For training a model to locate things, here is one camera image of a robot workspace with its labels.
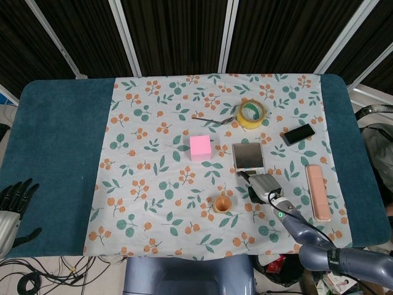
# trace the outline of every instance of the teal table mat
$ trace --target teal table mat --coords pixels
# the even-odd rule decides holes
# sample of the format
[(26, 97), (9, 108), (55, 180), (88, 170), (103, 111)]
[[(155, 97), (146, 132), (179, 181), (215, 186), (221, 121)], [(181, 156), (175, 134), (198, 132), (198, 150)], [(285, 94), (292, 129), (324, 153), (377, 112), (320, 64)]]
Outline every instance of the teal table mat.
[[(330, 145), (353, 246), (386, 242), (390, 227), (343, 80), (322, 75)], [(0, 169), (0, 188), (33, 178), (34, 195), (18, 236), (35, 240), (8, 257), (83, 253), (114, 79), (35, 81), (27, 85)]]

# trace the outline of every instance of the pink cube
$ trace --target pink cube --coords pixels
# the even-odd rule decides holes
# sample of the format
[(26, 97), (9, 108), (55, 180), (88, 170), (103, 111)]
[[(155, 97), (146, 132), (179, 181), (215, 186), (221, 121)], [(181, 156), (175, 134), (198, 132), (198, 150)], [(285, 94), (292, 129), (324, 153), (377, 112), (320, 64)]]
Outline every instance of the pink cube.
[(205, 161), (211, 158), (210, 136), (190, 136), (191, 161)]

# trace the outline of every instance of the pink case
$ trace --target pink case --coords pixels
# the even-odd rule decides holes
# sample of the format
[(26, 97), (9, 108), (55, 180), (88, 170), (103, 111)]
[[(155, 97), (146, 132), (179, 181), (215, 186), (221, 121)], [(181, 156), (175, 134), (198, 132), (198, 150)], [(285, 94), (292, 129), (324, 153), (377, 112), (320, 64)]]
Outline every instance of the pink case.
[(306, 172), (314, 217), (318, 221), (330, 221), (332, 215), (326, 196), (322, 168), (319, 165), (308, 165)]

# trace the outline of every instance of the black smartphone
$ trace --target black smartphone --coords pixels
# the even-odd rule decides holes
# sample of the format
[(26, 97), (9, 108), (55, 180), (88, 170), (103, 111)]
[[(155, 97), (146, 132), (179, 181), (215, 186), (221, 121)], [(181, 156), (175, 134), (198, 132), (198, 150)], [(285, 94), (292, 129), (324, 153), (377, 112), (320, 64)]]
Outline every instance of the black smartphone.
[(287, 146), (291, 146), (314, 134), (315, 132), (311, 128), (311, 126), (309, 124), (306, 124), (299, 128), (288, 131), (287, 133), (284, 133), (284, 136), (282, 138), (287, 144)]

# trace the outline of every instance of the metal frame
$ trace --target metal frame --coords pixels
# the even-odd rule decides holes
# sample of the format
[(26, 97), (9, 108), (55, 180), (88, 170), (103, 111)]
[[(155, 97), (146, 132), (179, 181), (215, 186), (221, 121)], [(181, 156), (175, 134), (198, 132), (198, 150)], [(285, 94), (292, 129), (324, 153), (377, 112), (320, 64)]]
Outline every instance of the metal frame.
[(3, 85), (0, 84), (0, 93), (3, 94), (9, 101), (11, 101), (14, 105), (19, 105), (19, 99), (16, 98), (15, 95), (10, 93)]
[(229, 51), (232, 43), (233, 29), (235, 27), (236, 14), (238, 12), (239, 0), (228, 0), (227, 12), (225, 14), (224, 30), (222, 32), (221, 51), (218, 73), (225, 73)]
[(357, 8), (354, 15), (351, 17), (345, 28), (342, 30), (336, 41), (333, 43), (325, 57), (321, 60), (314, 71), (314, 74), (324, 74), (329, 66), (336, 59), (338, 54), (343, 50), (344, 46), (352, 38), (354, 33), (359, 29), (364, 20), (368, 17), (370, 12), (377, 5), (379, 0), (364, 0)]
[(131, 70), (134, 77), (142, 77), (141, 68), (139, 67), (138, 58), (134, 44), (131, 38), (130, 30), (128, 29), (127, 20), (125, 18), (123, 6), (120, 0), (108, 0), (111, 7), (113, 17), (115, 18), (116, 26), (122, 39), (124, 51), (130, 63)]
[(36, 16), (36, 18), (38, 19), (39, 23), (42, 25), (44, 30), (47, 32), (49, 37), (52, 39), (53, 43), (55, 43), (57, 49), (61, 52), (64, 59), (67, 61), (67, 64), (69, 65), (69, 67), (71, 68), (71, 70), (75, 75), (75, 79), (87, 79), (86, 75), (80, 73), (78, 67), (76, 66), (70, 55), (68, 54), (64, 45), (57, 37), (55, 31), (49, 25), (48, 20), (45, 18), (45, 15), (42, 13), (35, 0), (25, 0), (25, 2), (29, 6), (33, 14)]
[(357, 77), (351, 85), (347, 86), (348, 91), (358, 86), (363, 81), (363, 79), (366, 78), (368, 74), (370, 74), (392, 52), (393, 42), (390, 43), (390, 45), (384, 50), (384, 52), (381, 53), (381, 55), (377, 57), (376, 60), (370, 66), (368, 66), (368, 68), (365, 69), (364, 72), (360, 74), (359, 77)]

